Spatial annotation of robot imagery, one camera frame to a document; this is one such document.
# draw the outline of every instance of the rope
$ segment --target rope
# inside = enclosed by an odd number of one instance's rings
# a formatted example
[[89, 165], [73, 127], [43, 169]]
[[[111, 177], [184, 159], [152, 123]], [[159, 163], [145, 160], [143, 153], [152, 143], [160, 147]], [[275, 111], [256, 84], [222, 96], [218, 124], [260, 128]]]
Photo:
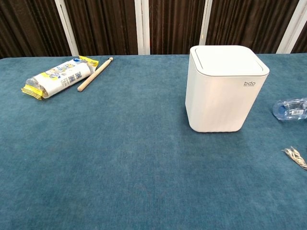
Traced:
[[301, 166], [303, 169], [307, 170], [307, 164], [305, 160], [301, 157], [299, 152], [291, 146], [291, 149], [283, 149], [283, 152], [285, 152], [292, 160], [294, 160], [299, 166]]

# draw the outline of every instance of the table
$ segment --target table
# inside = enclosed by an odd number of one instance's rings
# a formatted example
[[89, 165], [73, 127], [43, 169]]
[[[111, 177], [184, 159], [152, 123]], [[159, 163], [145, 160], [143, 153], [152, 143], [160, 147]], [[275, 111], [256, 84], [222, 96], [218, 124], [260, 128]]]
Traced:
[[113, 57], [42, 101], [25, 80], [72, 57], [0, 60], [1, 229], [306, 229], [307, 172], [281, 150], [307, 159], [307, 121], [272, 106], [307, 96], [307, 54], [259, 55], [271, 73], [233, 133], [189, 127], [188, 55]]

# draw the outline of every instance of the plastic bag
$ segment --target plastic bag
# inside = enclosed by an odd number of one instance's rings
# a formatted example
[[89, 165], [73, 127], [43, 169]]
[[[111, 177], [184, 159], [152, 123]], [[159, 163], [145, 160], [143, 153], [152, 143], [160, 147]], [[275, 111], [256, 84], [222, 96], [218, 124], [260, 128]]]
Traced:
[[95, 72], [98, 61], [79, 56], [27, 79], [22, 92], [39, 100], [48, 98]]

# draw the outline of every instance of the brown curtain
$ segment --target brown curtain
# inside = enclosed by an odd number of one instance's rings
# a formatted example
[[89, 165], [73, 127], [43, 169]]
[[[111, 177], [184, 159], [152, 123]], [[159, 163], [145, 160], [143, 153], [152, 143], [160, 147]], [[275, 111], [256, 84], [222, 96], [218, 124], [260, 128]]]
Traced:
[[307, 53], [307, 23], [299, 35], [291, 53]]
[[205, 0], [149, 0], [151, 54], [188, 54], [198, 45]]
[[134, 0], [65, 0], [81, 55], [138, 54]]
[[0, 31], [0, 58], [71, 55], [54, 0], [1, 0]]
[[299, 0], [213, 0], [207, 45], [276, 53]]

